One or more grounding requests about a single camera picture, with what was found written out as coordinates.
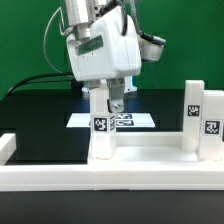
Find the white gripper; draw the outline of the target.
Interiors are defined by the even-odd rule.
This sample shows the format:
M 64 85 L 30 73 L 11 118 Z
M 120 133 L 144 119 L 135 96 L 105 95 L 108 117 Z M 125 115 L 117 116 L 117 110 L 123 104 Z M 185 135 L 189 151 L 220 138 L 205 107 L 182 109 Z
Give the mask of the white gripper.
M 107 79 L 110 112 L 124 110 L 125 79 L 140 74 L 141 56 L 133 20 L 127 17 L 127 33 L 121 34 L 122 12 L 117 6 L 90 27 L 90 39 L 81 43 L 70 34 L 67 49 L 77 81 L 87 81 L 89 90 Z

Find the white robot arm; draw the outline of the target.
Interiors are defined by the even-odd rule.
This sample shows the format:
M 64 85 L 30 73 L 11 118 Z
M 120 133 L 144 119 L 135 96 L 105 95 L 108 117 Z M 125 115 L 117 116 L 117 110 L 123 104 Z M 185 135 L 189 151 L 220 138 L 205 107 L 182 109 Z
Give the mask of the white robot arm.
M 105 81 L 113 113 L 124 110 L 126 80 L 158 61 L 166 44 L 139 28 L 136 10 L 127 12 L 123 0 L 61 0 L 60 32 L 75 79 L 89 88 Z

